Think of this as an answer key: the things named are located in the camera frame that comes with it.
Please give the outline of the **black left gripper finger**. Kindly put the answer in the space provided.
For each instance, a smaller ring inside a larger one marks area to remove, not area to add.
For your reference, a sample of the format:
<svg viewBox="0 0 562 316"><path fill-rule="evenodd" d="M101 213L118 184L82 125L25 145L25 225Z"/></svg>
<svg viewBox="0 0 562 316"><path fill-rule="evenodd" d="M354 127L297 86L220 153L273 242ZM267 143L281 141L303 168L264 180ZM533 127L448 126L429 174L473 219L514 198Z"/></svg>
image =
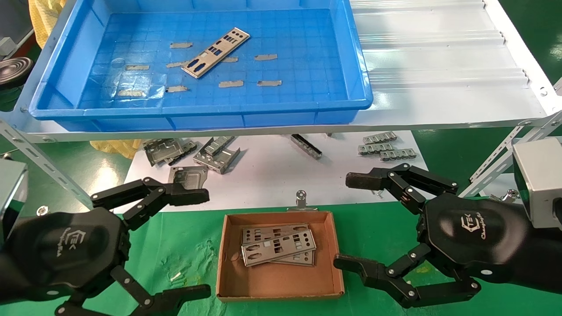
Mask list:
<svg viewBox="0 0 562 316"><path fill-rule="evenodd" d="M101 191L91 196L93 206L107 210L135 203L123 214L129 230L137 230L165 206L198 205L209 201L207 189L185 189L180 183L161 183L151 177Z"/></svg>

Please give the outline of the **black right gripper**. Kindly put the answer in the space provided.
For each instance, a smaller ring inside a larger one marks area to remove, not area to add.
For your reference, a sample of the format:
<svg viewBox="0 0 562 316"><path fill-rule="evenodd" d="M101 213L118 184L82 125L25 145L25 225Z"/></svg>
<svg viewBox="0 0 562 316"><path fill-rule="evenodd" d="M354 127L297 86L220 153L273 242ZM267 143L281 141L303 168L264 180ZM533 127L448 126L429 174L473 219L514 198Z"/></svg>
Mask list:
<svg viewBox="0 0 562 316"><path fill-rule="evenodd" d="M363 285L387 293L402 308L420 308L472 299L481 286L514 284L561 292L561 230L534 228L524 207L490 199L455 196L458 185L427 170L403 163L346 175L348 188L387 190L412 214L419 215L419 244L390 266L336 254L335 268L357 274ZM433 194L428 200L416 189ZM414 287L404 276L427 259L454 281Z"/></svg>

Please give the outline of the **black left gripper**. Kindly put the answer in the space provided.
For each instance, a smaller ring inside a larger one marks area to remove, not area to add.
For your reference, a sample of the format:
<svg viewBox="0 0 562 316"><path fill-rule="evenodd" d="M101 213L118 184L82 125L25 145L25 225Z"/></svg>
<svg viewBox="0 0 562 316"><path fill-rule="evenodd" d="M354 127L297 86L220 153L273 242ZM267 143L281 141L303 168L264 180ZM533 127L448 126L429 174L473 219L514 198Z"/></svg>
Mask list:
<svg viewBox="0 0 562 316"><path fill-rule="evenodd" d="M56 316L105 316L83 304L116 281L138 303L131 316L177 316L186 302L211 295L208 284L149 295L123 267L130 246L125 224L102 208L19 220L1 248L1 301L70 296Z"/></svg>

